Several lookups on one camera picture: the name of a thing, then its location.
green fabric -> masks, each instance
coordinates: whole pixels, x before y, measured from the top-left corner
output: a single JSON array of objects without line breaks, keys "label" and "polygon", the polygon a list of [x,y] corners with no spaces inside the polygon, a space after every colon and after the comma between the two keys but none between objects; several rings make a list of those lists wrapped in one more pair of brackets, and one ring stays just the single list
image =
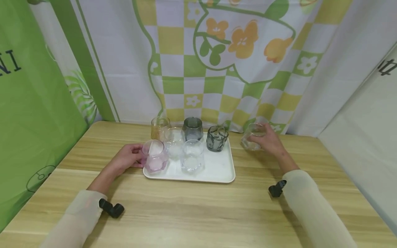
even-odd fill
[{"label": "green fabric", "polygon": [[87,129],[27,1],[0,8],[0,231]]},{"label": "green fabric", "polygon": [[[51,5],[55,11],[59,23],[62,26],[67,41],[73,50],[73,54],[79,64],[82,74],[86,80],[86,83],[91,91],[95,103],[98,106],[99,113],[105,121],[116,121],[112,113],[110,104],[106,98],[104,89],[102,88],[98,73],[96,71],[94,62],[91,58],[90,52],[88,50],[87,43],[84,40],[83,33],[80,29],[79,22],[76,18],[76,14],[73,10],[73,6],[69,0],[50,0]],[[106,83],[106,78],[103,75],[102,68],[99,64],[101,74],[105,80],[106,90],[109,92],[108,85]],[[115,108],[112,96],[109,96],[110,102]]]}]

checkered pattern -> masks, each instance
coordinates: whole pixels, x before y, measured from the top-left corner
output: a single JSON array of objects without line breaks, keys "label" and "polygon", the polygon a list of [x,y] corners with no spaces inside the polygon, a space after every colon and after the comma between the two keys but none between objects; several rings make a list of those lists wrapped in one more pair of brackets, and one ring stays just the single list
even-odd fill
[{"label": "checkered pattern", "polygon": [[344,15],[338,7],[348,1],[323,0],[315,6],[306,23],[295,28],[297,37],[275,77],[249,83],[241,81],[235,67],[211,70],[195,55],[193,34],[204,10],[194,1],[136,0],[154,43],[149,74],[166,115],[174,124],[196,116],[208,126],[224,125],[237,132],[250,123],[268,121],[275,131],[285,133]]}]

sheer sleeve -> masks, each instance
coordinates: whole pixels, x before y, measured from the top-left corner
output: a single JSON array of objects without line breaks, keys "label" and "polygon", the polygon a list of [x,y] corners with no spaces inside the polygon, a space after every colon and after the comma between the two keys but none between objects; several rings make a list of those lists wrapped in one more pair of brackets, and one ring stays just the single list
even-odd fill
[{"label": "sheer sleeve", "polygon": [[40,247],[83,247],[102,213],[102,209],[99,208],[101,198],[107,200],[107,197],[99,192],[80,191]]},{"label": "sheer sleeve", "polygon": [[283,179],[285,199],[314,247],[357,247],[347,228],[321,195],[317,184],[302,170],[286,173]]}]

black clip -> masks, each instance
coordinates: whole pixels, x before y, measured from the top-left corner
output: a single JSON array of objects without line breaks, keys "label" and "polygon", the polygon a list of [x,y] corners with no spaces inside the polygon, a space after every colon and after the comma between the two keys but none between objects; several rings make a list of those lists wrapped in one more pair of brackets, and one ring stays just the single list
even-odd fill
[{"label": "black clip", "polygon": [[99,207],[103,209],[106,213],[108,213],[112,218],[117,219],[123,212],[124,212],[124,207],[123,205],[117,203],[116,205],[113,205],[108,202],[105,199],[100,199],[99,200]]},{"label": "black clip", "polygon": [[280,197],[281,193],[283,192],[284,186],[287,184],[286,180],[281,180],[276,185],[272,185],[269,187],[269,192],[272,197]]}]

drinking glass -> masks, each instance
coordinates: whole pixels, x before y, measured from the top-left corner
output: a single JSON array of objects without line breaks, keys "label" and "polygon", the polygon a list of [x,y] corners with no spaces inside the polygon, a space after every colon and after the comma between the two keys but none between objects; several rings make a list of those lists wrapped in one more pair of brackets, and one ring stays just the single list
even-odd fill
[{"label": "drinking glass", "polygon": [[179,159],[182,154],[185,134],[182,129],[171,127],[164,131],[163,140],[170,158]]},{"label": "drinking glass", "polygon": [[207,148],[212,152],[220,152],[225,145],[229,133],[221,126],[212,126],[207,133]]},{"label": "drinking glass", "polygon": [[199,140],[186,141],[182,151],[182,170],[194,172],[204,167],[204,147]]},{"label": "drinking glass", "polygon": [[163,142],[149,140],[143,144],[142,153],[144,157],[141,163],[149,172],[161,171],[166,168],[168,155]]},{"label": "drinking glass", "polygon": [[201,140],[204,136],[202,121],[197,117],[186,118],[183,122],[183,132],[185,140]]},{"label": "drinking glass", "polygon": [[247,129],[244,132],[243,137],[241,138],[241,146],[246,150],[260,150],[260,145],[255,142],[248,141],[248,137],[252,136],[264,136],[266,134],[265,126],[259,123],[251,123],[248,125]]},{"label": "drinking glass", "polygon": [[152,120],[152,132],[150,137],[152,140],[160,140],[161,134],[164,129],[168,129],[171,127],[171,122],[167,117],[155,117]]}]

